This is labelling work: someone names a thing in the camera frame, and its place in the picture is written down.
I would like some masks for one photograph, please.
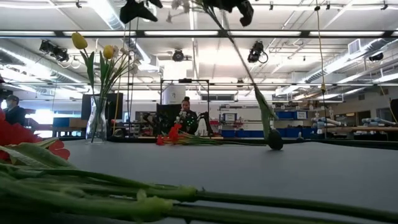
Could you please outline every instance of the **woman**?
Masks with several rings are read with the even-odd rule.
[[[198,115],[190,109],[191,103],[189,97],[185,97],[181,102],[181,131],[188,134],[195,134],[198,129]]]

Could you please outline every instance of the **person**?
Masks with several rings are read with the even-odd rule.
[[[7,108],[4,109],[6,114],[6,121],[10,124],[25,124],[25,109],[19,106],[19,98],[14,95],[9,95],[6,98]]]
[[[188,134],[195,134],[198,129],[198,115],[190,108],[190,98],[186,96],[181,102],[181,111],[185,112],[185,117],[182,118],[181,131]]]

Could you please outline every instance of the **computer monitor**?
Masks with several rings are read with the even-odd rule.
[[[169,133],[175,120],[180,116],[181,104],[177,105],[156,105],[156,133],[165,134]]]
[[[83,95],[81,99],[81,119],[88,120],[91,114],[91,97],[92,95]],[[106,95],[106,108],[105,117],[106,119],[114,119],[114,113],[116,111],[116,101],[118,103],[118,114],[116,119],[123,119],[123,94],[122,93],[108,93]]]

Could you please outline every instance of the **gray table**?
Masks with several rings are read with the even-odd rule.
[[[65,142],[70,161],[84,170],[144,182],[193,185],[210,191],[343,203],[398,212],[398,152],[308,142],[283,151],[255,146],[156,146]],[[202,205],[216,203],[201,202]],[[267,212],[378,223],[280,208],[231,205]],[[70,223],[70,217],[51,220]],[[84,217],[73,222],[86,223]],[[98,219],[96,223],[114,223]],[[166,219],[157,223],[184,223]]]

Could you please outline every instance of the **glass vase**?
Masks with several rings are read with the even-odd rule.
[[[106,97],[91,97],[91,114],[87,122],[86,142],[103,144],[106,141]]]

